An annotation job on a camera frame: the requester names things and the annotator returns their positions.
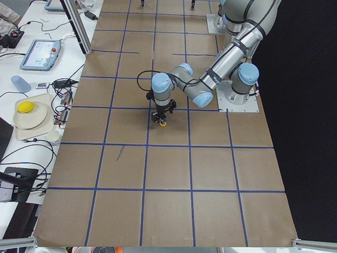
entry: lemon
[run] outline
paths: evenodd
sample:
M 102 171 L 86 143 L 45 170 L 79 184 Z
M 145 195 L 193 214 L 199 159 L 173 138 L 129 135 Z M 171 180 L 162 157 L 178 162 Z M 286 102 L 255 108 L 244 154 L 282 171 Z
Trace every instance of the lemon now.
M 28 113 L 34 109 L 34 103 L 31 101 L 25 101 L 18 105 L 17 111 L 19 113 Z

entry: beige tray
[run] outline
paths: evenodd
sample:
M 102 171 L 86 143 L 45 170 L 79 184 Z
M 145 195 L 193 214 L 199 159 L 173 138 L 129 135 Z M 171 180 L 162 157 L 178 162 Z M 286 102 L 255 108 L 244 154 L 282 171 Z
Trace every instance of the beige tray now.
M 48 133 L 54 129 L 54 123 L 53 123 L 53 111 L 51 108 L 51 102 L 52 98 L 49 94 L 41 94 L 37 96 L 32 96 L 30 98 L 21 99 L 16 101 L 15 108 L 17 106 L 25 101 L 31 101 L 31 102 L 40 102 L 43 103 L 47 107 L 47 116 L 42 121 L 41 124 L 38 126 L 31 128 L 31 129 L 20 129 L 15 127 L 15 136 L 19 141 L 26 140 L 41 134 Z

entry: wall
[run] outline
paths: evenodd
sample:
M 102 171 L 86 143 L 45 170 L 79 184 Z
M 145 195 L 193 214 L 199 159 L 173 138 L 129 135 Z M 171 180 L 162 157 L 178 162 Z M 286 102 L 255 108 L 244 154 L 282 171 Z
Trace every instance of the wall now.
M 337 1 L 283 0 L 253 62 L 298 237 L 337 242 Z

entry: black device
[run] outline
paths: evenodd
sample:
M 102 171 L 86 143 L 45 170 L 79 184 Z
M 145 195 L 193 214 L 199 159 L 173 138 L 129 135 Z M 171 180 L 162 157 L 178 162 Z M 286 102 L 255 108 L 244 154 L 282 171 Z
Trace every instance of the black device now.
M 0 182 L 7 182 L 14 186 L 12 201 L 26 202 L 37 174 L 37 169 L 7 167 L 4 173 L 0 172 Z
M 95 14 L 91 13 L 90 11 L 86 11 L 84 15 L 87 18 L 90 18 L 91 20 L 98 20 L 98 17 Z
M 0 38 L 0 45 L 4 48 L 16 48 L 24 33 L 20 30 L 11 31 L 10 35 L 4 35 Z
M 0 118 L 0 160 L 6 152 L 13 130 L 14 127 L 8 124 L 4 119 Z

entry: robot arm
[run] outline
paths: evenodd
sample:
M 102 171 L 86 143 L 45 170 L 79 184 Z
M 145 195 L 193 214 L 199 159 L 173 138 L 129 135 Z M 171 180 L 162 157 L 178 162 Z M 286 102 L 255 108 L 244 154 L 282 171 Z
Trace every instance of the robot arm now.
M 177 66 L 168 73 L 155 74 L 151 83 L 153 92 L 148 95 L 148 99 L 152 99 L 156 103 L 158 118 L 152 119 L 166 124 L 164 113 L 166 111 L 172 112 L 175 107 L 174 101 L 170 99 L 170 94 L 176 87 L 179 87 L 199 107 L 207 106 L 213 99 L 212 91 L 216 86 L 229 74 L 234 75 L 234 78 L 239 76 L 240 71 L 235 70 L 238 63 L 256 43 L 269 33 L 276 19 L 278 3 L 278 0 L 227 0 L 222 9 L 228 20 L 228 26 L 241 24 L 240 32 L 198 80 L 194 79 L 193 70 L 186 63 Z M 248 69 L 252 76 L 243 77 L 243 85 L 239 85 L 241 90 L 245 90 L 245 84 L 249 86 L 251 79 L 257 80 L 258 78 L 257 69 L 253 70 L 251 67 Z

